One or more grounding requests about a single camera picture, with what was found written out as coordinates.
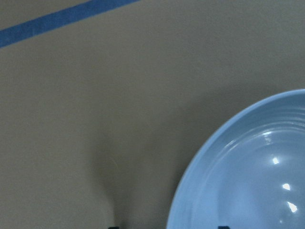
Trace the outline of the blue plate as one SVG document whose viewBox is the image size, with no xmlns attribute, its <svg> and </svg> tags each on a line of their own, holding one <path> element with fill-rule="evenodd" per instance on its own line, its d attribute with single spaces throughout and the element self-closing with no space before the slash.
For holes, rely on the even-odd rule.
<svg viewBox="0 0 305 229">
<path fill-rule="evenodd" d="M 221 126 L 186 169 L 169 229 L 305 226 L 305 92 L 284 92 Z"/>
</svg>

